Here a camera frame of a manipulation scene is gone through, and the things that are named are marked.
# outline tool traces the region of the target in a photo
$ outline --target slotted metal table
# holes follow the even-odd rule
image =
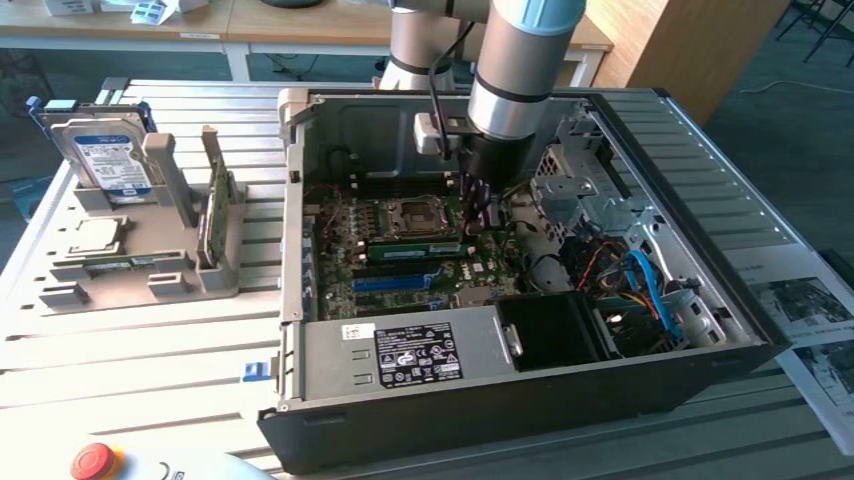
[[[272,392],[272,382],[239,382],[244,363],[268,359],[280,339],[287,175],[276,95],[285,86],[296,85],[136,80],[120,98],[151,104],[159,130],[176,136],[176,160],[191,185],[205,184],[209,176],[201,125],[219,130],[225,163],[248,185],[240,294],[231,299],[140,307],[121,315],[21,315],[28,308],[21,299],[43,275],[51,239],[75,212],[73,175],[63,164],[0,277],[0,425],[7,441],[32,425],[53,424],[108,443],[225,451],[277,478],[291,478],[253,421],[240,416],[247,398]],[[757,213],[763,205],[739,185],[715,182],[724,161],[667,101],[651,90],[611,91],[606,97],[720,248],[793,241],[773,215]],[[734,221],[747,216],[740,228],[724,228],[727,215]],[[311,478],[371,475],[829,479],[854,477],[854,458],[839,454],[795,387],[770,363],[708,388],[671,413]]]

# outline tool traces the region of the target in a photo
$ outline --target wooden cabinet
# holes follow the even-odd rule
[[[587,0],[614,42],[594,87],[662,87],[704,123],[789,0]]]

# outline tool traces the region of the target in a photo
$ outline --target green ram module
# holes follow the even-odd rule
[[[456,258],[468,245],[456,241],[368,245],[368,261],[395,262],[418,259]]]

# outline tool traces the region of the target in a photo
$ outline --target paper sheet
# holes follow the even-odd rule
[[[839,450],[854,455],[854,291],[803,245],[726,255],[791,341],[777,362]]]

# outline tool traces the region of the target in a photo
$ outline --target hard drive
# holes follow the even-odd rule
[[[156,202],[152,187],[164,180],[143,154],[145,133],[156,131],[145,103],[51,101],[39,118],[81,188],[100,188],[113,204]]]

